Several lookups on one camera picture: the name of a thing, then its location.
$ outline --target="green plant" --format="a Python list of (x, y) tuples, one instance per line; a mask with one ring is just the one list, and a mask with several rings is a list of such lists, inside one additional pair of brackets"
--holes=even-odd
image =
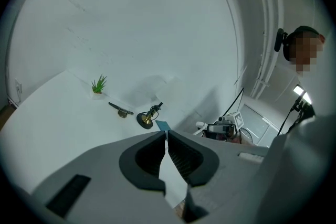
[(103, 74), (101, 74), (99, 77), (99, 80), (97, 81), (97, 85), (96, 85), (96, 81), (92, 82), (92, 90), (94, 93), (101, 93), (101, 91), (105, 87), (105, 82), (106, 82), (105, 79), (106, 77), (103, 77)]

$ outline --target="white plant pot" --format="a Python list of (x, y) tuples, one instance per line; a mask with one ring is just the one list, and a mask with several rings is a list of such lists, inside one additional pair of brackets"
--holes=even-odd
[(91, 99), (93, 99), (93, 100), (99, 100), (99, 99), (102, 99), (103, 94), (102, 94), (102, 93), (94, 93), (94, 92), (91, 90), (91, 91), (90, 91), (90, 96), (91, 96)]

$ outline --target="lamp shade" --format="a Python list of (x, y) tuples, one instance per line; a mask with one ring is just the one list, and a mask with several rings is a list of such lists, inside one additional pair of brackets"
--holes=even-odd
[(167, 106), (176, 106), (185, 99), (184, 83), (175, 77), (157, 91), (156, 97)]

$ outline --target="potted plant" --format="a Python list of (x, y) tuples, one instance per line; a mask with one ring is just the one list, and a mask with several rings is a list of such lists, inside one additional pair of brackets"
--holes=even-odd
[(102, 97), (101, 91), (105, 87), (105, 82), (106, 82), (106, 77), (103, 77), (103, 74), (100, 75), (99, 80), (97, 81), (97, 84), (95, 80), (92, 82), (92, 91), (90, 91), (92, 99), (97, 100)]

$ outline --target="light fixture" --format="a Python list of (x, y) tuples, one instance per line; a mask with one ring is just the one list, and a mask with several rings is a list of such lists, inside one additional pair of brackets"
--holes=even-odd
[[(297, 93), (298, 95), (301, 95), (303, 93), (303, 88), (296, 85), (296, 87), (294, 88), (294, 92)], [(307, 93), (304, 94), (303, 99), (305, 99), (309, 104), (311, 104), (311, 100)]]
[(167, 84), (165, 84), (156, 93), (156, 97), (161, 101), (160, 104), (152, 106), (149, 111), (143, 112), (137, 115), (137, 122), (145, 129), (153, 127), (152, 117), (158, 113), (162, 104), (167, 106), (176, 105), (184, 99), (184, 84), (178, 78), (173, 78)]

